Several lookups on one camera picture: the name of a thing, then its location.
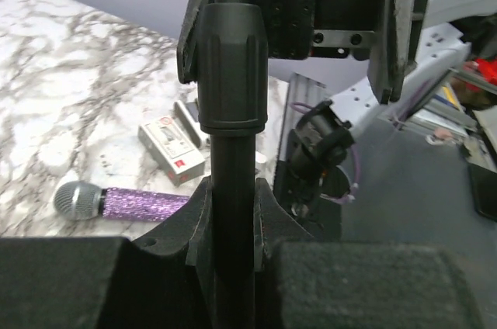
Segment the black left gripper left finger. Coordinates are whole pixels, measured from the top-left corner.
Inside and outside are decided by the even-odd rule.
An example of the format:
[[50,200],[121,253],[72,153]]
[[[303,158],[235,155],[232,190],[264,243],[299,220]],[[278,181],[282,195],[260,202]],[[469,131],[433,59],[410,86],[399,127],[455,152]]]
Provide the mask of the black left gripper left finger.
[[209,328],[190,241],[210,183],[166,221],[125,237],[4,237],[3,328]]

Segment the purple glitter microphone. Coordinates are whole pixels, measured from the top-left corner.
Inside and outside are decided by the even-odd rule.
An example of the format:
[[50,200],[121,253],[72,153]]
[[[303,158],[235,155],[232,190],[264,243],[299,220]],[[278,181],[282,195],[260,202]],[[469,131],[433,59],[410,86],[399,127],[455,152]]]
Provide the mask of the purple glitter microphone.
[[181,209],[188,196],[67,182],[54,194],[54,208],[73,221],[103,217],[111,220],[162,222]]

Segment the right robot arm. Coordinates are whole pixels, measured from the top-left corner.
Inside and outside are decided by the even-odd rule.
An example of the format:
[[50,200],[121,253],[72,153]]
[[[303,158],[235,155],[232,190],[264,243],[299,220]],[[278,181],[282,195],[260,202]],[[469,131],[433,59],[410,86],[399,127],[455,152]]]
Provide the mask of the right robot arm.
[[178,76],[198,84],[212,172],[255,167],[269,59],[364,57],[377,104],[406,102],[425,29],[495,12],[496,0],[189,0]]

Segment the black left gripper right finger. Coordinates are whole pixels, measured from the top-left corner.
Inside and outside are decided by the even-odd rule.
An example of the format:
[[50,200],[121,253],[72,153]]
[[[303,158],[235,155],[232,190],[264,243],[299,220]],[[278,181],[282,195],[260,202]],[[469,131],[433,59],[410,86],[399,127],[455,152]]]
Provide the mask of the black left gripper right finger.
[[255,182],[258,328],[489,328],[460,262],[418,244],[318,242]]

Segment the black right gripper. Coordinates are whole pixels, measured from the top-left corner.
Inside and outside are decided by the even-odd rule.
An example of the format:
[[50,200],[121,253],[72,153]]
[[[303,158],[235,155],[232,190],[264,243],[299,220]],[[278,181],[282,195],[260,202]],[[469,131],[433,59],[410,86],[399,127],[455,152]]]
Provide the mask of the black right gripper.
[[[197,80],[198,18],[212,1],[187,3],[176,48],[182,84]],[[390,103],[401,98],[404,78],[416,66],[429,0],[250,1],[262,10],[269,57],[353,57],[358,61],[370,57],[367,77],[377,101]]]

